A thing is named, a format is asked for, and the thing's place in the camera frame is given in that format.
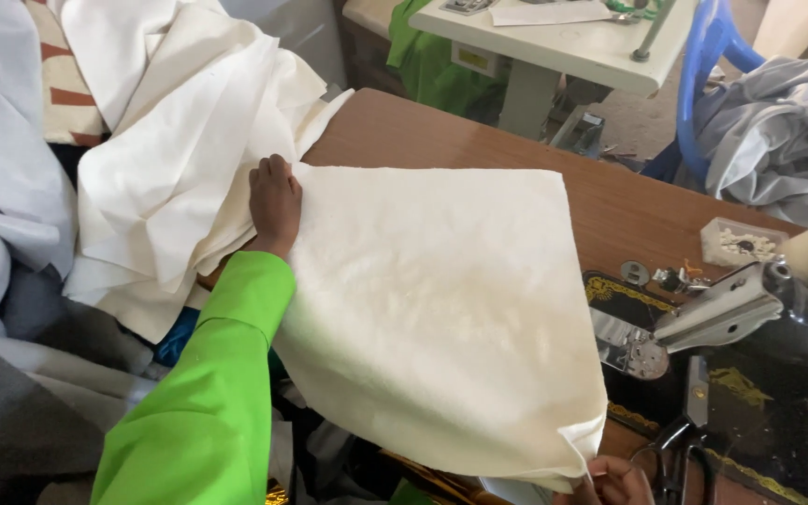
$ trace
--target plastic box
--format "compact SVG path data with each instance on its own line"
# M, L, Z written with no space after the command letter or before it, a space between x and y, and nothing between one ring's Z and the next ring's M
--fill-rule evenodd
M747 263L760 258L752 254L726 251L721 242L722 232L730 230L735 236L753 235L763 237L775 245L775 249L789 238L789 235L769 228L760 228L750 224L738 223L724 217L716 217L700 230L700 243L703 246L703 261L721 267L743 267Z

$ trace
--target wooden table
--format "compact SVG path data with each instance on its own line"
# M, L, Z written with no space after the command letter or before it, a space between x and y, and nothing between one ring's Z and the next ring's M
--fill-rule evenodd
M538 168L563 174L583 270L616 277L625 260L648 270L685 259L717 279L726 269L703 264L700 229L713 217L782 230L802 228L756 211L637 175L390 94L363 89L342 107L303 161L313 166L397 168ZM647 440L608 421L600 453L628 457ZM718 503L775 503L720 477Z

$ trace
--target floor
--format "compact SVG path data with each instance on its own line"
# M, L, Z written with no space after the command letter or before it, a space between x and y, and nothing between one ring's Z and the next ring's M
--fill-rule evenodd
M732 12L738 31L752 43L768 0L732 0ZM803 53L808 58L808 50ZM721 65L727 78L740 73L730 64ZM675 103L678 96L681 61L676 63L663 88L654 98L643 98L614 91L590 112L607 120L601 145L612 148L614 155L634 155L644 160L660 152L675 135Z

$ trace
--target scissors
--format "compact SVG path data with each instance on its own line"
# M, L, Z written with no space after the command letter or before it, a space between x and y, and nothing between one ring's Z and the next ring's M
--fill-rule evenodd
M715 471L707 461L702 428L707 425L709 408L707 365L702 356L693 356L688 365L688 384L682 415L673 421L656 439L632 453L630 460L645 453L656 456L656 475L651 487L656 505L684 505L687 495L690 460L703 469L703 505L715 505ZM671 464L667 452L671 452Z

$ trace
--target metal pole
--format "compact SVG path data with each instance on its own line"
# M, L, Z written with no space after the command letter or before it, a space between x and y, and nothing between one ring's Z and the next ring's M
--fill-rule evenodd
M641 42L641 47L631 53L631 58L634 59L634 61L645 62L650 59L650 47L654 45L654 40L656 40L657 35L660 34L660 29L662 29L663 25L666 23L666 18L669 17L669 12L671 12L672 6L675 6L675 2L676 0L664 0L663 6L660 7L660 12L656 13L654 24L650 25L647 36L644 38L644 41Z

